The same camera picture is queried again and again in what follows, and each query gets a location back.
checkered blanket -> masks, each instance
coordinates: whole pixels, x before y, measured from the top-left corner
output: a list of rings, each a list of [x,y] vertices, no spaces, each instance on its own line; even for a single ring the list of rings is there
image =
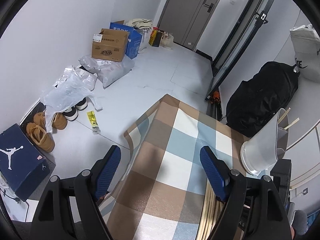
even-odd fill
[[[207,183],[199,157],[203,146],[249,176],[239,161],[248,138],[169,95],[124,137],[128,168],[99,207],[116,240],[196,239]]]

yellow tag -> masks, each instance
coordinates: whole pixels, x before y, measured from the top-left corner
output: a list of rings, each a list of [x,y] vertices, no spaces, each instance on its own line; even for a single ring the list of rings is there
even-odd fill
[[[100,128],[98,126],[94,111],[87,112],[87,116],[88,116],[88,119],[89,119],[89,121],[91,123],[91,126],[92,126],[92,132],[93,133],[99,133],[100,132]]]

door handle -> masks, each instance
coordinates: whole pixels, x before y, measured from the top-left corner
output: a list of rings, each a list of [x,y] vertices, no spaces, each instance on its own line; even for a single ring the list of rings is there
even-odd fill
[[[204,6],[208,7],[208,13],[210,13],[212,8],[213,8],[213,6],[214,6],[214,4],[213,3],[211,3],[210,5],[209,4],[204,4]]]

black and white sneaker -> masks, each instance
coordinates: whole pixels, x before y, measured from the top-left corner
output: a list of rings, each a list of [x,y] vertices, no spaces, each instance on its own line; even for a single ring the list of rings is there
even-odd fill
[[[73,106],[68,108],[66,111],[64,111],[62,113],[64,115],[64,117],[69,120],[69,121],[73,121],[78,117],[78,111],[77,109]]]
[[[83,100],[81,100],[78,104],[75,105],[75,107],[81,111],[86,109],[86,107],[88,106],[87,100],[84,98]]]

power cord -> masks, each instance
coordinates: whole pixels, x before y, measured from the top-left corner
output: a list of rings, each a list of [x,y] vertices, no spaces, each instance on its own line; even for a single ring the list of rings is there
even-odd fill
[[[21,199],[19,199],[18,197],[15,197],[15,198],[10,197],[10,196],[8,196],[8,195],[5,193],[6,190],[3,191],[1,188],[0,188],[0,190],[3,192],[3,196],[13,199],[13,200],[16,201],[18,204],[20,203]],[[26,203],[27,206],[28,206],[28,208],[27,208],[27,213],[26,213],[26,218],[25,218],[25,220],[24,220],[24,221],[26,222],[26,221],[27,221],[28,211],[29,211],[29,203],[28,203],[27,201],[24,201],[24,203]]]

